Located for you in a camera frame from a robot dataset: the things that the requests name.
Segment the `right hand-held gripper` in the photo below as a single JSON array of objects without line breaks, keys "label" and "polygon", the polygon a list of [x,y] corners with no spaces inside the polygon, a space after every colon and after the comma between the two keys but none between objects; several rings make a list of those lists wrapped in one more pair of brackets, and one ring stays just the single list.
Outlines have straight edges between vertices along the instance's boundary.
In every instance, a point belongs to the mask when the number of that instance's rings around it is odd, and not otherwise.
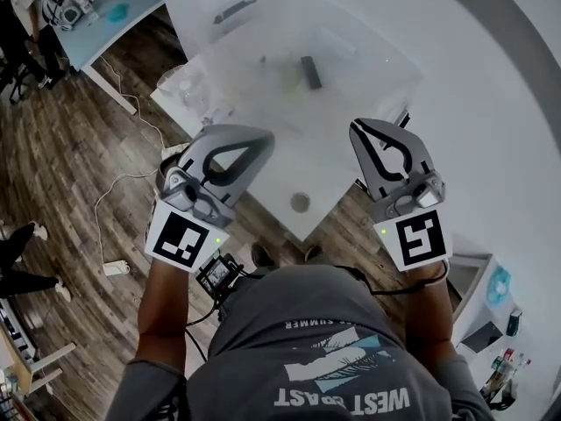
[{"label": "right hand-held gripper", "polygon": [[[404,173],[386,168],[369,137],[401,153]],[[371,197],[382,199],[371,209],[373,229],[397,269],[404,272],[449,259],[445,185],[440,174],[432,171],[432,159],[421,139],[398,125],[370,118],[352,121],[349,138]],[[412,171],[426,175],[397,189]]]}]

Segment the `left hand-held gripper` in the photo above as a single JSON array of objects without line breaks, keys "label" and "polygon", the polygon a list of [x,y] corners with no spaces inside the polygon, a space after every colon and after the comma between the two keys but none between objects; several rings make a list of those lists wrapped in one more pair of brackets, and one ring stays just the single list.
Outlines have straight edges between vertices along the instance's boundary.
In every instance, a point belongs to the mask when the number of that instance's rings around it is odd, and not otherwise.
[{"label": "left hand-held gripper", "polygon": [[[178,167],[171,167],[159,184],[145,253],[194,273],[229,238],[225,227],[234,217],[230,207],[264,167],[274,147],[274,135],[267,129],[203,127],[177,161]],[[211,167],[216,156],[230,152],[238,156],[228,167],[218,171]]]}]

